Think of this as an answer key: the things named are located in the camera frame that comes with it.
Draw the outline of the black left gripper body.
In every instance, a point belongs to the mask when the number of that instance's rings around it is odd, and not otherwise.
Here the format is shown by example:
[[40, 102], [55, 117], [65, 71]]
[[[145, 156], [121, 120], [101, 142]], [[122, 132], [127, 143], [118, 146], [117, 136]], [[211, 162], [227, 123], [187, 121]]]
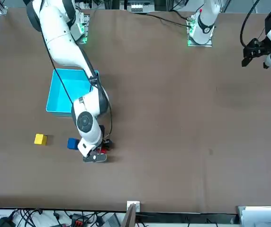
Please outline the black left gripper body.
[[253, 57], [261, 57], [267, 55], [271, 51], [271, 41], [269, 38], [264, 38], [259, 41], [257, 38], [252, 40], [251, 54]]

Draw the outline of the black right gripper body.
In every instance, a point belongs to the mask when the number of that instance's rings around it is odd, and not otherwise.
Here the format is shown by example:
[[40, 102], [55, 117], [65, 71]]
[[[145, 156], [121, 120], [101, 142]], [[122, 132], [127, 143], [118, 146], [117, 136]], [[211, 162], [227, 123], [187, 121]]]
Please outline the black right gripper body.
[[100, 126], [101, 132], [102, 132], [102, 143], [100, 145], [100, 151], [101, 152], [108, 152], [113, 148], [113, 142], [111, 139], [108, 138], [108, 136], [105, 135], [105, 127]]

